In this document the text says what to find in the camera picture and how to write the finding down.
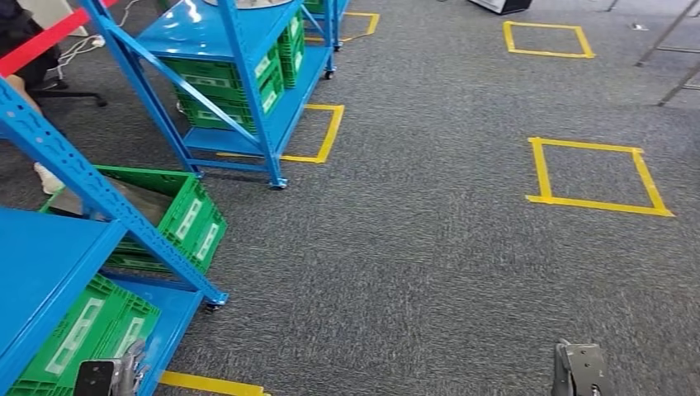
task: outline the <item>white shoe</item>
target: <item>white shoe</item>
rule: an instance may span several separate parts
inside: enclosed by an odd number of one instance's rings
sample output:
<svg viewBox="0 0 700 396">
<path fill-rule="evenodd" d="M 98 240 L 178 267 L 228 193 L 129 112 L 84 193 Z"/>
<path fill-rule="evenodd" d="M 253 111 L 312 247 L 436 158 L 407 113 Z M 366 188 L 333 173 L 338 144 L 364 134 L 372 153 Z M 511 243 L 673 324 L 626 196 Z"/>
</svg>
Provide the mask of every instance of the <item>white shoe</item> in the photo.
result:
<svg viewBox="0 0 700 396">
<path fill-rule="evenodd" d="M 51 173 L 49 169 L 46 169 L 44 165 L 34 163 L 34 170 L 39 174 L 45 194 L 53 195 L 64 188 L 64 183 Z"/>
</svg>

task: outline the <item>chair leg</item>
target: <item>chair leg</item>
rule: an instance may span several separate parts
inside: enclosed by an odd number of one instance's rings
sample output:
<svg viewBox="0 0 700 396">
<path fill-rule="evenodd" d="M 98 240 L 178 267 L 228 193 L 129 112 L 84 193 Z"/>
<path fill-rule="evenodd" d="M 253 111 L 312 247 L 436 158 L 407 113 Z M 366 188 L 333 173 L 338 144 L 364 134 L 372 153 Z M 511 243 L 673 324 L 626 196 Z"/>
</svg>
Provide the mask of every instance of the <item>chair leg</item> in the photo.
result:
<svg viewBox="0 0 700 396">
<path fill-rule="evenodd" d="M 99 93 L 95 92 L 33 91 L 31 95 L 33 97 L 94 97 L 97 106 L 107 106 L 107 101 Z"/>
</svg>

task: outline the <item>yellow tape square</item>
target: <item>yellow tape square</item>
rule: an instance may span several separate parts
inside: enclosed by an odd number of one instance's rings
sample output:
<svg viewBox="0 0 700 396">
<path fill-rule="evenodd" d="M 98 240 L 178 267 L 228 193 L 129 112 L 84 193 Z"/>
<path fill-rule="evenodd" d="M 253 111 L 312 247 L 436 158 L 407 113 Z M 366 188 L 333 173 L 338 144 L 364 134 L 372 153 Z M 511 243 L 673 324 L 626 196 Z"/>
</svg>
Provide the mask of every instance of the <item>yellow tape square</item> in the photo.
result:
<svg viewBox="0 0 700 396">
<path fill-rule="evenodd" d="M 513 28 L 512 26 L 530 26 L 530 27 L 546 27 L 551 29 L 568 29 L 574 31 L 576 38 L 579 39 L 579 44 L 581 45 L 582 54 L 570 54 L 566 52 L 549 52 L 549 51 L 532 51 L 529 49 L 517 49 L 515 48 L 515 41 L 513 39 Z M 504 38 L 505 44 L 508 48 L 508 52 L 513 52 L 515 54 L 530 54 L 530 55 L 542 55 L 542 56 L 556 56 L 559 58 L 595 58 L 595 54 L 590 48 L 589 41 L 586 39 L 584 34 L 584 29 L 581 26 L 571 26 L 571 25 L 550 25 L 546 23 L 526 23 L 526 22 L 515 22 L 515 21 L 505 21 L 504 22 Z"/>
<path fill-rule="evenodd" d="M 319 152 L 316 153 L 314 157 L 300 156 L 300 155 L 282 155 L 280 159 L 286 161 L 296 161 L 298 163 L 325 163 L 328 160 L 330 154 L 330 149 L 335 143 L 335 137 L 338 135 L 338 129 L 340 128 L 340 121 L 343 119 L 343 113 L 345 113 L 345 105 L 305 105 L 306 110 L 321 110 L 321 111 L 332 111 L 329 127 L 326 130 L 326 135 L 324 136 L 324 141 L 321 143 Z M 233 154 L 233 153 L 217 153 L 216 155 L 220 157 L 255 157 L 253 155 L 243 155 L 243 154 Z"/>
<path fill-rule="evenodd" d="M 374 32 L 376 31 L 376 26 L 379 24 L 379 18 L 380 15 L 377 14 L 376 12 L 345 12 L 343 14 L 344 16 L 350 16 L 350 17 L 366 17 L 370 18 L 370 23 L 367 25 L 367 30 L 362 33 L 361 35 L 355 35 L 353 37 L 345 37 L 340 39 L 341 42 L 347 43 L 350 40 L 355 40 L 359 39 L 360 37 L 364 37 L 366 35 L 373 35 Z M 323 41 L 323 37 L 305 37 L 304 40 L 306 41 Z"/>
<path fill-rule="evenodd" d="M 540 185 L 539 196 L 525 196 L 530 202 L 550 205 L 580 206 L 583 208 L 590 209 L 615 210 L 618 212 L 637 213 L 640 215 L 674 217 L 674 215 L 668 209 L 666 209 L 664 202 L 661 200 L 661 195 L 656 189 L 654 181 L 651 179 L 649 169 L 646 167 L 644 159 L 642 159 L 641 157 L 642 153 L 644 153 L 644 150 L 642 150 L 641 148 L 629 146 L 616 146 L 611 144 L 572 142 L 568 140 L 543 139 L 537 137 L 530 138 L 527 141 L 532 144 L 532 156 L 535 159 L 537 181 Z M 549 173 L 547 171 L 543 147 L 545 144 L 549 144 L 552 146 L 572 147 L 575 149 L 605 150 L 629 153 L 632 156 L 632 161 L 634 161 L 636 170 L 639 173 L 639 176 L 641 177 L 641 182 L 642 184 L 644 184 L 646 193 L 649 195 L 652 207 L 637 205 L 621 205 L 613 204 L 611 202 L 599 202 L 596 200 L 575 200 L 571 198 L 561 198 L 558 196 L 552 196 L 551 184 L 549 181 Z"/>
</svg>

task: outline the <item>caster wheel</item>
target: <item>caster wheel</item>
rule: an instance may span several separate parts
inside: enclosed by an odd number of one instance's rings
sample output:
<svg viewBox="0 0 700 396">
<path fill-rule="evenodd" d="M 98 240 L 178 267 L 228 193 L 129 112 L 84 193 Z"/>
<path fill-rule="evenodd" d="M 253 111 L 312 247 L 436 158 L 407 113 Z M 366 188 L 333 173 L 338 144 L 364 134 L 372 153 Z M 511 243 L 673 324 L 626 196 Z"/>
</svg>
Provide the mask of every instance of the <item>caster wheel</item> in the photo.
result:
<svg viewBox="0 0 700 396">
<path fill-rule="evenodd" d="M 221 309 L 221 305 L 217 305 L 217 304 L 207 304 L 204 307 L 204 310 L 210 314 L 218 311 L 219 309 Z"/>
</svg>

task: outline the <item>blue shelf board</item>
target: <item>blue shelf board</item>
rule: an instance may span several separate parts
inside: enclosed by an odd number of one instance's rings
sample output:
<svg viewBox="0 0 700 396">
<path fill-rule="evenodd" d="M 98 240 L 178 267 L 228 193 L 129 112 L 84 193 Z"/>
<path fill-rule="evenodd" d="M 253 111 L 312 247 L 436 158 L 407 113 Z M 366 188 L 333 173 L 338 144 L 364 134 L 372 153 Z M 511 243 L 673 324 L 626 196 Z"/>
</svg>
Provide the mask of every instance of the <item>blue shelf board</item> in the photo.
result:
<svg viewBox="0 0 700 396">
<path fill-rule="evenodd" d="M 200 291 L 170 289 L 136 281 L 114 280 L 119 286 L 137 294 L 160 308 L 160 318 L 146 342 L 144 364 L 150 369 L 141 383 L 137 396 L 150 396 L 158 380 L 173 358 L 192 317 L 199 308 L 203 294 Z"/>
<path fill-rule="evenodd" d="M 0 208 L 0 394 L 126 234 L 119 222 Z"/>
<path fill-rule="evenodd" d="M 266 136 L 272 142 L 274 153 L 281 154 L 286 147 L 291 132 L 301 117 L 304 105 L 309 101 L 321 71 L 330 56 L 331 49 L 320 45 L 307 45 L 304 48 L 296 87 L 287 88 L 274 110 L 267 115 Z M 216 130 L 192 127 L 185 136 L 185 145 L 190 149 L 237 153 L 262 156 L 263 151 L 248 142 L 233 130 Z"/>
<path fill-rule="evenodd" d="M 301 6 L 294 0 L 275 7 L 238 10 L 239 42 L 257 64 L 277 43 Z M 233 61 L 221 12 L 204 0 L 181 0 L 146 28 L 137 40 L 160 57 Z"/>
<path fill-rule="evenodd" d="M 347 9 L 348 9 L 348 5 L 350 5 L 350 0 L 335 0 L 335 1 L 338 2 L 338 14 L 339 14 L 339 15 L 338 15 L 338 19 L 339 19 L 340 21 L 342 21 L 342 20 L 343 20 L 343 14 L 345 14 L 345 11 L 347 11 Z M 316 13 L 316 12 L 312 12 L 311 15 L 314 17 L 314 19 L 317 19 L 317 20 L 320 20 L 320 21 L 326 19 L 326 16 L 325 16 L 324 14 L 319 14 L 319 13 Z"/>
</svg>

